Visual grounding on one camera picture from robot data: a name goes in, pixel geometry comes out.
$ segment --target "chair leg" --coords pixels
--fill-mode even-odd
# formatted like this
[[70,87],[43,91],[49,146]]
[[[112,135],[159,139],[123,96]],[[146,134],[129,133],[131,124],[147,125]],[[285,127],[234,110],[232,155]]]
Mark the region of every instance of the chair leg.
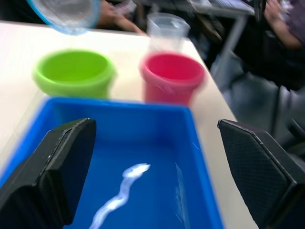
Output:
[[274,110],[273,110],[273,115],[272,115],[272,120],[271,120],[270,134],[273,137],[275,136],[276,124],[277,124],[278,117],[280,115],[280,111],[279,111],[280,99],[281,99],[281,86],[278,87],[278,90],[276,92],[275,105],[274,105]]

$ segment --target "desk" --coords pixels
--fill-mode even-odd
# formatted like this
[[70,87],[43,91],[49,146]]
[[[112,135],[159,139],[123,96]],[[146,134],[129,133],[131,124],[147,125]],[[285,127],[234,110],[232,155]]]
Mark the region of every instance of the desk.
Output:
[[186,12],[195,12],[199,14],[207,14],[213,15],[218,17],[227,17],[227,18],[234,18],[235,23],[232,27],[232,30],[227,38],[226,43],[224,44],[223,50],[221,51],[220,55],[220,62],[218,66],[212,68],[212,76],[214,79],[218,79],[222,74],[223,70],[227,66],[231,52],[237,45],[239,38],[244,30],[244,27],[247,23],[247,18],[250,15],[254,15],[254,10],[249,7],[249,10],[240,10],[240,9],[233,9],[233,8],[225,8],[220,7],[215,4],[211,4],[210,6],[202,5],[200,3],[196,3],[196,0],[193,2],[190,0],[173,0],[175,6],[178,10],[186,11]]
[[[109,0],[109,1],[111,1],[113,3],[120,3],[125,0]],[[146,7],[151,7],[153,4],[156,4],[161,9],[176,10],[176,7],[175,7],[174,3],[172,2],[172,0],[137,0],[137,1]]]
[[[4,168],[31,117],[46,97],[32,81],[31,70],[48,52],[73,47],[106,54],[118,72],[111,88],[111,98],[142,100],[143,82],[138,65],[148,50],[148,37],[97,31],[70,37],[46,26],[1,22],[0,31],[1,168]],[[184,42],[183,53],[201,62],[190,41]],[[207,83],[198,91],[192,111],[220,213],[227,229],[257,229],[231,176],[217,129],[220,118],[235,118],[208,71],[206,73]]]

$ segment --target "blue tray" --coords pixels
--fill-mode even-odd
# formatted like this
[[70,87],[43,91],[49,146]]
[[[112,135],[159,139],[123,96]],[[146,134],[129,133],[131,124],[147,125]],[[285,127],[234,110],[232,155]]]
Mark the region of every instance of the blue tray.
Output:
[[46,102],[0,180],[29,156],[45,134],[65,122],[97,122],[94,152],[73,224],[88,229],[96,211],[116,196],[125,169],[151,165],[111,212],[103,229],[222,229],[189,109],[54,98]]

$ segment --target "clear plastic bowl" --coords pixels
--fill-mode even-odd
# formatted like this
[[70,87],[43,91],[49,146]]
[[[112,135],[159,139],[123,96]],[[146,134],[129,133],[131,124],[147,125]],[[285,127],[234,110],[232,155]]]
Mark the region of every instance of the clear plastic bowl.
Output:
[[27,1],[46,24],[70,35],[86,32],[100,17],[100,0]]

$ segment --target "red bucket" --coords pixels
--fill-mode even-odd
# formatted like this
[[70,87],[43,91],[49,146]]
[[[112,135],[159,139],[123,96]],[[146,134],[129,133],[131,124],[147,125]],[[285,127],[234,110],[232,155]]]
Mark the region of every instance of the red bucket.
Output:
[[188,106],[194,90],[205,79],[204,67],[179,53],[148,55],[140,66],[145,80],[145,101]]

